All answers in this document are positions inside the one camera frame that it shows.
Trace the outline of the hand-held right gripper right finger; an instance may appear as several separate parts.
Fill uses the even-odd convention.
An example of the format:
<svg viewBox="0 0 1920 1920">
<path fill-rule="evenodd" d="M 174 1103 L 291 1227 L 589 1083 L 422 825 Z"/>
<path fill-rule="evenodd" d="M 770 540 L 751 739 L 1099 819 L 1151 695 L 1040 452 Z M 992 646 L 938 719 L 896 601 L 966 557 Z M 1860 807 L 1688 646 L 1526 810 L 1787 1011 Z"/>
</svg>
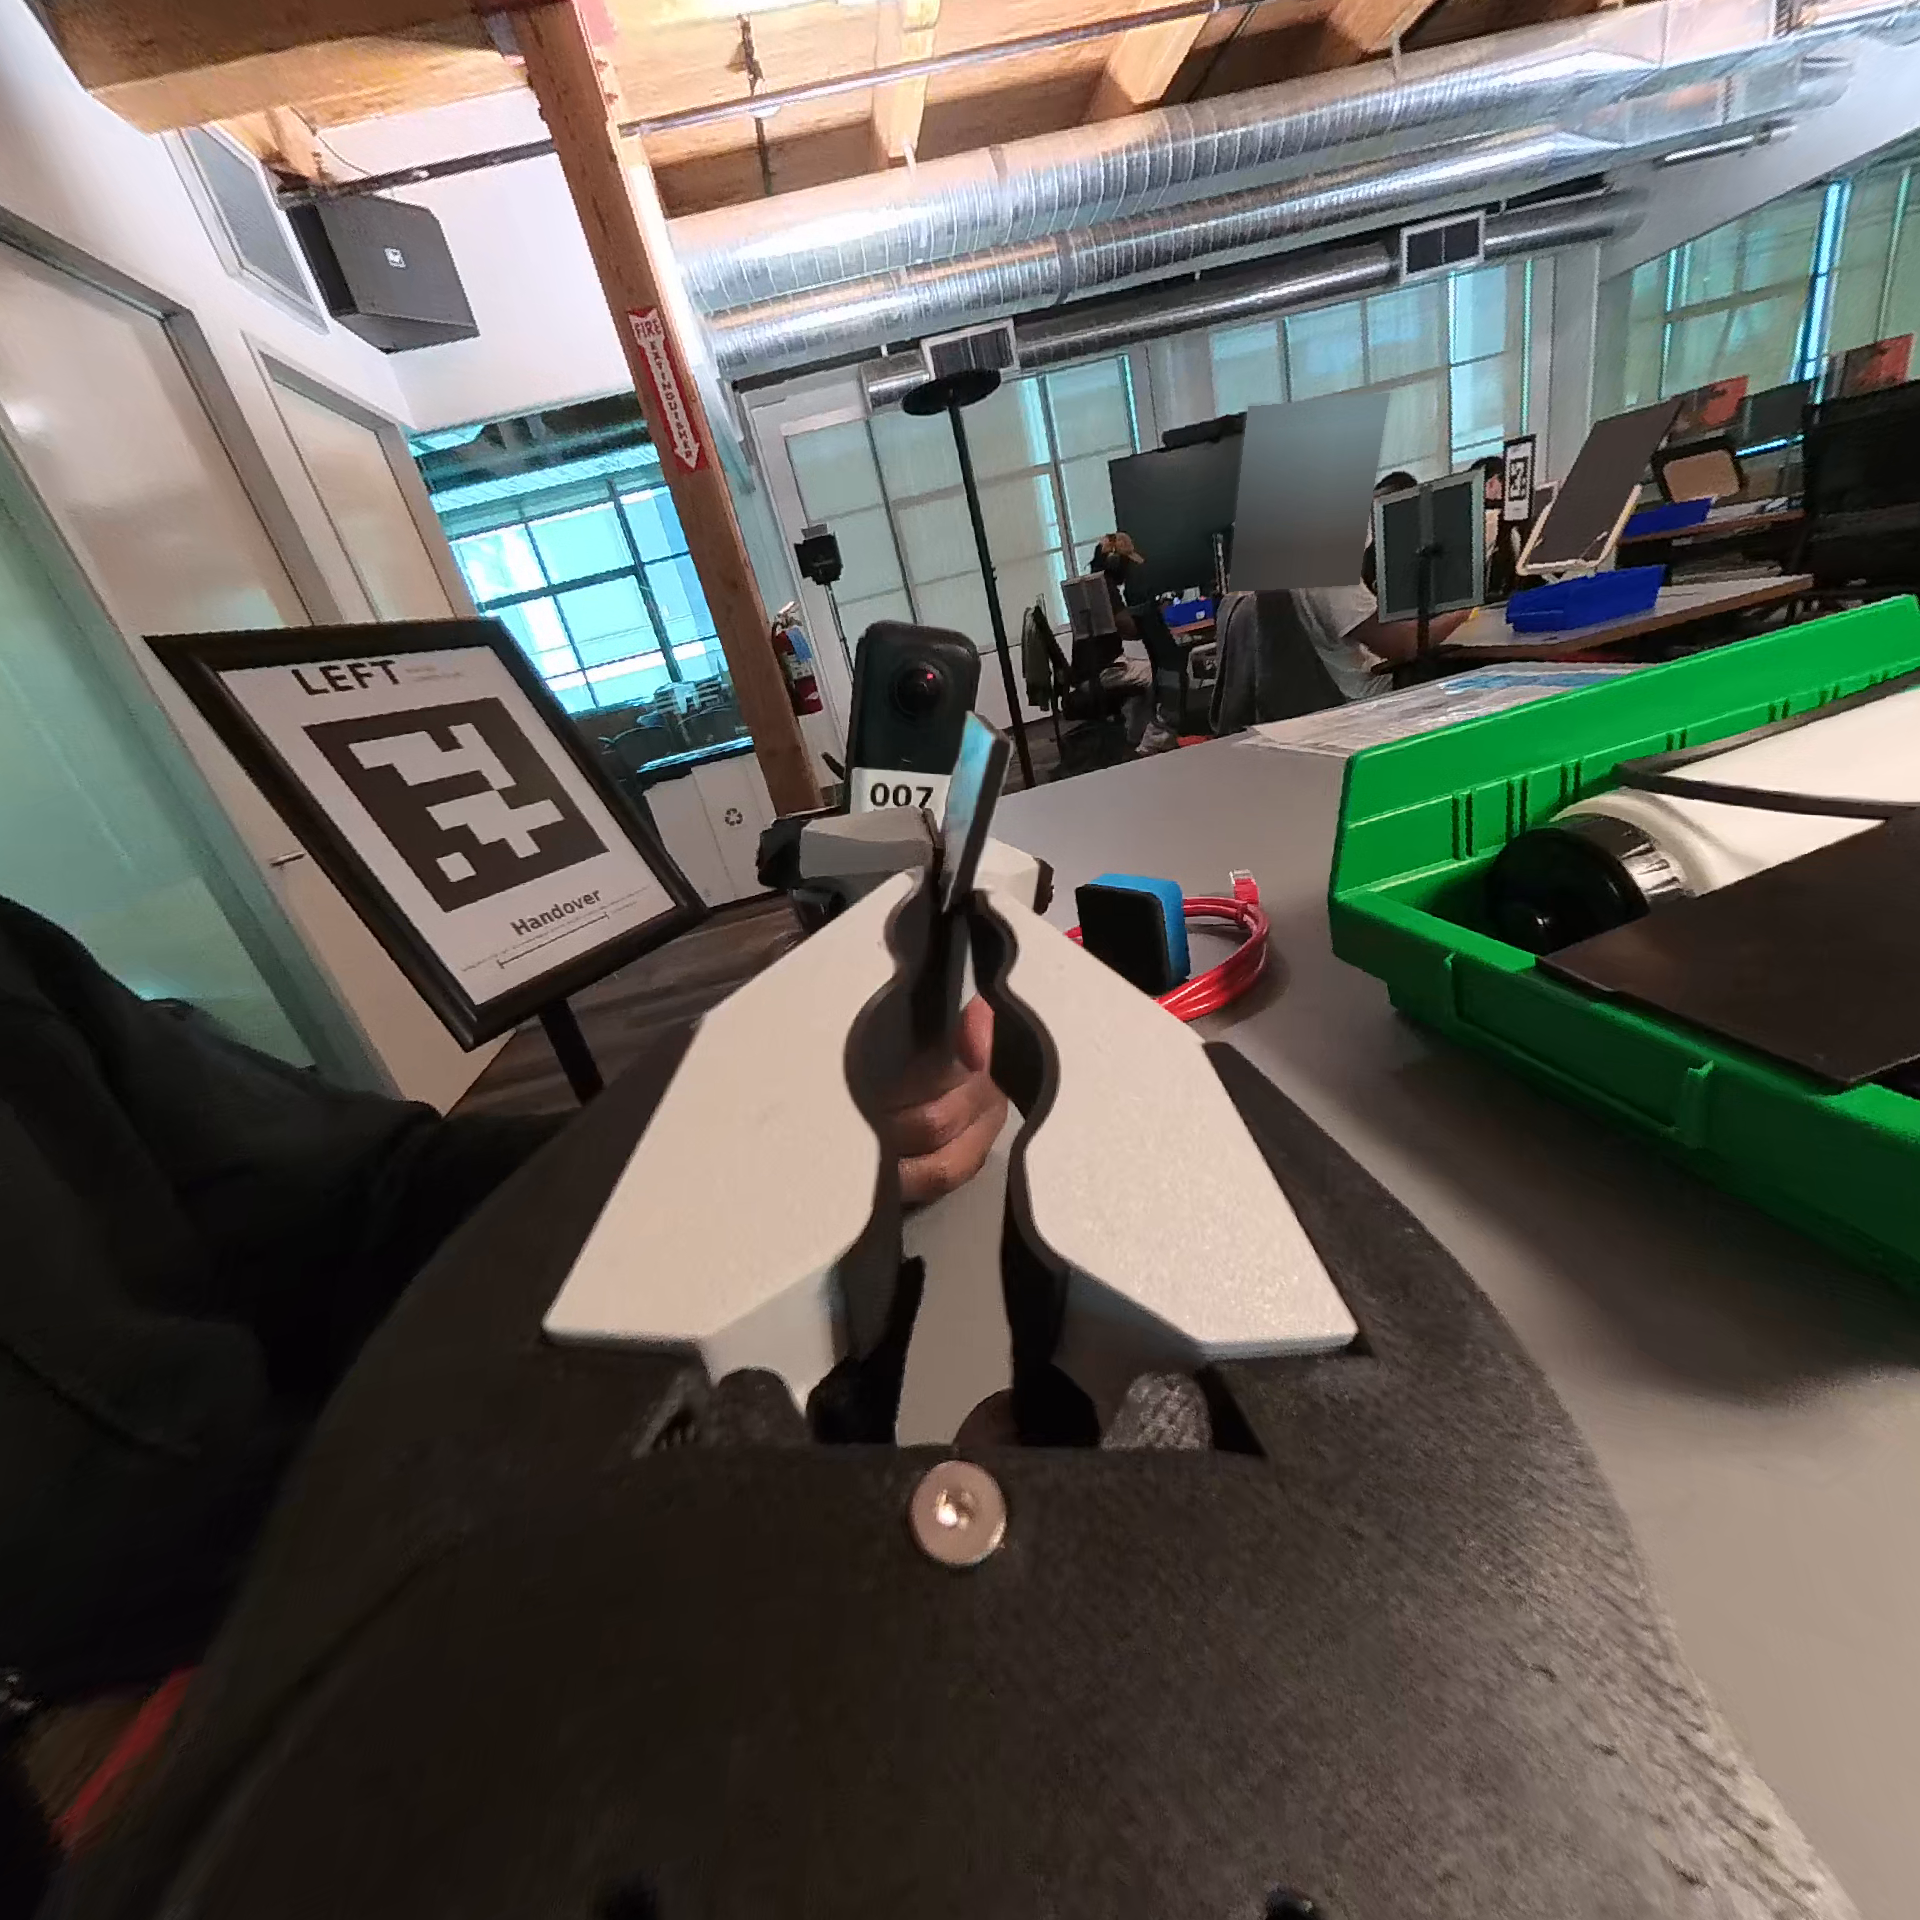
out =
<svg viewBox="0 0 1920 1920">
<path fill-rule="evenodd" d="M 1140 1377 L 1360 1335 L 1228 1055 L 1003 889 L 968 906 L 992 1071 L 1020 1114 L 998 1274 L 1016 1423 L 1104 1423 Z"/>
</svg>

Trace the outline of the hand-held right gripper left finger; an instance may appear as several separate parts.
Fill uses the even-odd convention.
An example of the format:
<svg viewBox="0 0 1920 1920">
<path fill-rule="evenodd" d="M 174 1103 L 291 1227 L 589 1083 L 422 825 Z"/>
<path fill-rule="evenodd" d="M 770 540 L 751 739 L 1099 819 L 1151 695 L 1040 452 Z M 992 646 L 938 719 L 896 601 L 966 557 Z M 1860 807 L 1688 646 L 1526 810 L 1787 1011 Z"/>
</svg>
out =
<svg viewBox="0 0 1920 1920">
<path fill-rule="evenodd" d="M 687 1353 L 795 1401 L 880 1345 L 901 1263 L 874 1108 L 916 1052 L 938 921 L 888 877 L 698 1025 L 544 1315 L 563 1347 Z"/>
</svg>

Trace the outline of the thin dark card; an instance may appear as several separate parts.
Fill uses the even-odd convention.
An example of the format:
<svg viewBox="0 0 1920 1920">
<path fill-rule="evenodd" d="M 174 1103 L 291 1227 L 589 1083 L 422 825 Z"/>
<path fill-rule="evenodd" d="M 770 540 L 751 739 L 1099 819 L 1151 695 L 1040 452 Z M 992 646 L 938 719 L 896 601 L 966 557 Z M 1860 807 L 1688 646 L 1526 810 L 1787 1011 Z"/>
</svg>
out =
<svg viewBox="0 0 1920 1920">
<path fill-rule="evenodd" d="M 950 771 L 933 861 L 904 909 L 907 1015 L 916 1049 L 954 1041 L 968 964 L 968 911 L 1012 742 L 968 716 Z"/>
</svg>

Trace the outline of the person's left hand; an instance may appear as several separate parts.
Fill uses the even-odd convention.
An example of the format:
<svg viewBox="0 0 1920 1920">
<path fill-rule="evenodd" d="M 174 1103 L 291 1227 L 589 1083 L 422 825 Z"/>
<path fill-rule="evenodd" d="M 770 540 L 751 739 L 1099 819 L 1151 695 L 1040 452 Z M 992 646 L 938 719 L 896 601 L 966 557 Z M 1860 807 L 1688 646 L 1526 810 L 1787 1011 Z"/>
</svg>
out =
<svg viewBox="0 0 1920 1920">
<path fill-rule="evenodd" d="M 992 1078 L 994 1015 L 971 996 L 949 1037 L 918 1049 L 882 1099 L 902 1209 L 925 1209 L 988 1164 L 1010 1103 Z"/>
</svg>

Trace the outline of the blue black eraser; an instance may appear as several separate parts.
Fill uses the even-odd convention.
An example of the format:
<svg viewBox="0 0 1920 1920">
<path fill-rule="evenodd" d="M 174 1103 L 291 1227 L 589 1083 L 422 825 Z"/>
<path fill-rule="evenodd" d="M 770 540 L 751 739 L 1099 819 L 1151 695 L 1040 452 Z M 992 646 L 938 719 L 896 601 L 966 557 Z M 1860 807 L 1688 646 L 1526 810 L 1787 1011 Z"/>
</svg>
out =
<svg viewBox="0 0 1920 1920">
<path fill-rule="evenodd" d="M 1176 881 L 1102 874 L 1075 889 L 1076 942 L 1151 999 L 1192 973 L 1183 889 Z"/>
</svg>

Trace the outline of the black office chair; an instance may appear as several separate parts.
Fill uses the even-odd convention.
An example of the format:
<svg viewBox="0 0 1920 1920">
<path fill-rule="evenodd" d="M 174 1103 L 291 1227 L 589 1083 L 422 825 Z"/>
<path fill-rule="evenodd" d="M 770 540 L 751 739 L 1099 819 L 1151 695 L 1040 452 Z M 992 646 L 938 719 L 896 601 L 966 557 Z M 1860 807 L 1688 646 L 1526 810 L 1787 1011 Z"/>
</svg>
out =
<svg viewBox="0 0 1920 1920">
<path fill-rule="evenodd" d="M 1043 601 L 1021 614 L 1021 678 L 1028 705 L 1046 714 L 1068 772 L 1135 755 L 1154 710 L 1154 671 L 1116 633 L 1069 637 L 1051 628 Z"/>
</svg>

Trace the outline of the printed paper sheets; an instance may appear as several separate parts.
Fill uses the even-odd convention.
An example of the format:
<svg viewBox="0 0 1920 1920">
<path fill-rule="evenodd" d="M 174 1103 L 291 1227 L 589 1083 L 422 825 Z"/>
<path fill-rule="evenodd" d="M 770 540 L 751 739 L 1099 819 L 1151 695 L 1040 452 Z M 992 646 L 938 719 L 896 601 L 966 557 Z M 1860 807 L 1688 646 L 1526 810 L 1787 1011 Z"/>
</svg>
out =
<svg viewBox="0 0 1920 1920">
<path fill-rule="evenodd" d="M 1404 739 L 1477 723 L 1562 693 L 1642 671 L 1638 662 L 1484 662 L 1462 674 L 1382 697 L 1250 727 L 1246 740 L 1270 753 L 1346 761 Z"/>
</svg>

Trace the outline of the green plastic bin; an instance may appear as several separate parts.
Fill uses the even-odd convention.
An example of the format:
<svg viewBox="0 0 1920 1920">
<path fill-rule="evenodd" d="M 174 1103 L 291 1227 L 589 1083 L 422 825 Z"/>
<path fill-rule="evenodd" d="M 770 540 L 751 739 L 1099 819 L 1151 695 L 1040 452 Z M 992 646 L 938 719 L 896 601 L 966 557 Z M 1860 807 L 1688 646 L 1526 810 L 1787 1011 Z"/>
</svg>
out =
<svg viewBox="0 0 1920 1920">
<path fill-rule="evenodd" d="M 1916 601 L 1360 753 L 1334 955 L 1916 1290 Z"/>
</svg>

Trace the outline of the white roll black cap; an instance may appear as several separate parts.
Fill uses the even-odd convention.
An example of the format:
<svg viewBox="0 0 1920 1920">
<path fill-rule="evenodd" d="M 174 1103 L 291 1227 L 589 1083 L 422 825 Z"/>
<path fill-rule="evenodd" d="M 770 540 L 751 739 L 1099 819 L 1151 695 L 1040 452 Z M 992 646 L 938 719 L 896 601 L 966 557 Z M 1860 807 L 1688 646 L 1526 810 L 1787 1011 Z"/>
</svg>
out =
<svg viewBox="0 0 1920 1920">
<path fill-rule="evenodd" d="M 1667 799 L 1607 783 L 1510 842 L 1485 883 L 1495 933 L 1556 953 L 1883 823 Z"/>
</svg>

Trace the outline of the blue plastic bin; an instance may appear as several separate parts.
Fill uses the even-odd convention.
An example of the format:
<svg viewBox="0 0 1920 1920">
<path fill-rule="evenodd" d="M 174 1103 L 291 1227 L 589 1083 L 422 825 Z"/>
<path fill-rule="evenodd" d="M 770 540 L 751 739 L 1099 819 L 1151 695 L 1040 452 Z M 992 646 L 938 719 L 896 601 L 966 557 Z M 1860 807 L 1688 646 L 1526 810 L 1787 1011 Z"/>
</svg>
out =
<svg viewBox="0 0 1920 1920">
<path fill-rule="evenodd" d="M 1512 591 L 1503 623 L 1517 636 L 1573 633 L 1650 613 L 1667 585 L 1664 564 L 1570 573 Z"/>
</svg>

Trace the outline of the black flat sheet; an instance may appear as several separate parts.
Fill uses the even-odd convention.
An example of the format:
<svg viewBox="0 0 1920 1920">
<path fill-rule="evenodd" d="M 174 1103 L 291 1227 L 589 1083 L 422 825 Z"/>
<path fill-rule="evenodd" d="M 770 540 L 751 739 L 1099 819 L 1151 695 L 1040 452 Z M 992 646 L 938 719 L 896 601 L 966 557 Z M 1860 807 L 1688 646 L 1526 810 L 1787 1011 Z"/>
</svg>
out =
<svg viewBox="0 0 1920 1920">
<path fill-rule="evenodd" d="M 1916 1076 L 1916 817 L 1659 906 L 1543 970 L 1828 1089 Z"/>
</svg>

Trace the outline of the tilted black board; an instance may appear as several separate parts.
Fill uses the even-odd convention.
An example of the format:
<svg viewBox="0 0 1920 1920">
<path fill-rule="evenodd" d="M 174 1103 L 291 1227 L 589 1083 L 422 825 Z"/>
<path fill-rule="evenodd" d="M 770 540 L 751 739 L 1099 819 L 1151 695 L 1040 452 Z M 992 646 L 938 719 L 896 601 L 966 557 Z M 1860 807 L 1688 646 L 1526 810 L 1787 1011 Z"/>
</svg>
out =
<svg viewBox="0 0 1920 1920">
<path fill-rule="evenodd" d="M 1612 566 L 1653 452 L 1662 449 L 1680 412 L 1683 399 L 1667 398 L 1591 428 L 1567 475 L 1526 535 L 1517 562 L 1523 582 L 1591 577 Z"/>
</svg>

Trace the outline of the black monitor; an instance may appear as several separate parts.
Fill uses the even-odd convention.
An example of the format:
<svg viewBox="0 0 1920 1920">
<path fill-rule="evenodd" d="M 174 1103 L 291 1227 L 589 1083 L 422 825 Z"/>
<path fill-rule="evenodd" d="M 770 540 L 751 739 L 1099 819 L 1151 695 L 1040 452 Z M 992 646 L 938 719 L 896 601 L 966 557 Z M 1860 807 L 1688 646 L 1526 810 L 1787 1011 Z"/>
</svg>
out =
<svg viewBox="0 0 1920 1920">
<path fill-rule="evenodd" d="M 1808 409 L 1794 564 L 1828 601 L 1917 589 L 1916 382 Z"/>
</svg>

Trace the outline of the wooden post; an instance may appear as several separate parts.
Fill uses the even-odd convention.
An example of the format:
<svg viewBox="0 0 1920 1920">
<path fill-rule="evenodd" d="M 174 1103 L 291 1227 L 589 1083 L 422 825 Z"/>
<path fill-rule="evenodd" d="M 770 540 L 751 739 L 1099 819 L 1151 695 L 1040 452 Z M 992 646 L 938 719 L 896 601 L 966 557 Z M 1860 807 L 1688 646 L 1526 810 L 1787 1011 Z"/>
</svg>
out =
<svg viewBox="0 0 1920 1920">
<path fill-rule="evenodd" d="M 576 4 L 530 4 L 518 6 L 512 21 L 523 76 L 560 159 L 635 398 L 661 452 L 663 477 L 687 537 L 770 803 L 775 813 L 815 810 L 822 793 L 814 758 L 790 710 L 728 482 L 715 462 L 707 409 L 668 310 L 663 267 L 670 258 L 642 229 L 586 18 Z"/>
</svg>

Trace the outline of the silver ventilation duct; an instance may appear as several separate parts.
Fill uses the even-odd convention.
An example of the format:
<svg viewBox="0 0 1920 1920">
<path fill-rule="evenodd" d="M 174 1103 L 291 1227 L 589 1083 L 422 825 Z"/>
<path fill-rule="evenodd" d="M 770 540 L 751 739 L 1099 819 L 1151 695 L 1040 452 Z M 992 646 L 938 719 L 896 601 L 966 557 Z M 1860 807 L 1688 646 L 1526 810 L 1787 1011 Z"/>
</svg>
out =
<svg viewBox="0 0 1920 1920">
<path fill-rule="evenodd" d="M 1622 6 L 687 215 L 670 241 L 703 323 L 1050 243 L 1094 281 L 1243 261 L 1824 106 L 1901 10 Z"/>
<path fill-rule="evenodd" d="M 1643 195 L 1599 180 L 1488 209 L 1480 267 L 1629 236 L 1643 210 Z M 922 340 L 931 333 L 1012 321 L 1020 370 L 1034 370 L 1173 333 L 1396 293 L 1407 285 L 1398 278 L 1402 229 L 1235 263 L 1189 258 L 1159 275 L 1107 281 L 1075 276 L 1076 258 L 1050 243 L 1006 261 L 982 255 L 852 281 L 830 287 L 824 300 L 740 307 L 708 317 L 707 343 L 726 382 L 860 369 L 868 402 L 884 409 L 925 380 Z"/>
</svg>

